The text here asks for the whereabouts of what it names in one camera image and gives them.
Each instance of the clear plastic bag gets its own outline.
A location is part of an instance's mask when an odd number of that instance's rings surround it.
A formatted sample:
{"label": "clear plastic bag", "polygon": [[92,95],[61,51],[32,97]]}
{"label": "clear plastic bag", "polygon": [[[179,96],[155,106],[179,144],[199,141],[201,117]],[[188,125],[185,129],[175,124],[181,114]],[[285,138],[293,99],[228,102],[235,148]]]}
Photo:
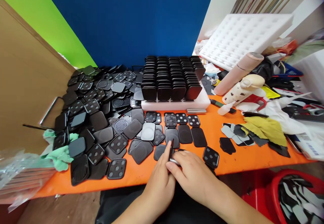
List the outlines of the clear plastic bag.
{"label": "clear plastic bag", "polygon": [[11,212],[32,198],[55,173],[49,159],[24,149],[0,151],[0,203],[10,202]]}

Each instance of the orange table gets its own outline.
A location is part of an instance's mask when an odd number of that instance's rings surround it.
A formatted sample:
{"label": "orange table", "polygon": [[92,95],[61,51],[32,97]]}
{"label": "orange table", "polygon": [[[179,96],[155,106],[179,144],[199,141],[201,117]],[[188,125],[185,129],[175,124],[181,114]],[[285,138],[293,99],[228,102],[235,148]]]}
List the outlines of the orange table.
{"label": "orange table", "polygon": [[[209,97],[222,102],[220,96]],[[244,120],[240,111],[236,112],[235,114],[228,113],[224,116],[220,116],[217,114],[217,110],[218,107],[210,105],[206,114],[199,115],[201,122],[200,127],[204,130],[208,146],[219,153],[219,164],[218,168],[215,170],[217,175],[312,162],[307,160],[303,155],[295,153],[289,144],[288,151],[291,158],[278,155],[275,151],[271,150],[268,145],[264,145],[262,147],[258,147],[257,145],[237,146],[234,141],[232,142],[236,148],[236,153],[229,155],[223,152],[219,144],[219,138],[225,137],[225,135],[221,132],[222,124],[239,124],[243,123]],[[204,148],[196,148],[193,143],[184,145],[181,144],[180,147],[196,153],[199,157],[203,156]],[[38,191],[34,198],[51,196],[55,194],[75,194],[145,184],[147,183],[156,164],[156,161],[153,159],[153,155],[154,150],[140,165],[137,165],[132,156],[126,153],[124,156],[124,158],[127,159],[125,175],[119,180],[108,180],[106,177],[104,177],[102,180],[87,180],[78,186],[73,187],[71,185],[70,170],[58,172],[44,185],[40,191]]]}

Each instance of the blue wall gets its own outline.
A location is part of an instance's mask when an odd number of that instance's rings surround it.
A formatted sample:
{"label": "blue wall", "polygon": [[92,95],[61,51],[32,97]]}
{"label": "blue wall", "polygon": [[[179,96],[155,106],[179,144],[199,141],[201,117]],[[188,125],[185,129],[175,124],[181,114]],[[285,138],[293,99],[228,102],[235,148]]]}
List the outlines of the blue wall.
{"label": "blue wall", "polygon": [[210,0],[53,0],[98,66],[192,54]]}

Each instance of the white foam tray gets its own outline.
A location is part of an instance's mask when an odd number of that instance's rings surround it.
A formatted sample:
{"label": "white foam tray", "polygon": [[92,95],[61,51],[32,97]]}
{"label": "white foam tray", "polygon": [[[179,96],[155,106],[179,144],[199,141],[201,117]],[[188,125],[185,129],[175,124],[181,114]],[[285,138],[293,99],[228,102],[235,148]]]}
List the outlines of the white foam tray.
{"label": "white foam tray", "polygon": [[199,55],[230,71],[246,53],[262,53],[292,21],[292,14],[228,14]]}
{"label": "white foam tray", "polygon": [[173,111],[173,110],[187,110],[191,108],[195,109],[206,109],[210,105],[210,100],[207,95],[207,92],[205,91],[203,85],[201,82],[199,82],[202,86],[202,91],[199,93],[198,97],[191,102],[171,102],[169,100],[168,102],[147,102],[142,101],[142,109],[144,111]]}

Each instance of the small white bottle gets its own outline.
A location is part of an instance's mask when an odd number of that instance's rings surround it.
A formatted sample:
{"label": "small white bottle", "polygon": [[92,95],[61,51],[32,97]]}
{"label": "small white bottle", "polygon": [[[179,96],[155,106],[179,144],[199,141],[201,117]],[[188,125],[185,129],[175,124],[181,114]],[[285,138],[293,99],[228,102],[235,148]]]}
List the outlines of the small white bottle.
{"label": "small white bottle", "polygon": [[231,110],[231,108],[233,107],[234,103],[236,103],[236,102],[234,101],[234,102],[229,103],[229,104],[224,104],[223,106],[221,106],[219,108],[219,110],[217,111],[217,113],[219,115],[224,115],[224,114],[228,113]]}

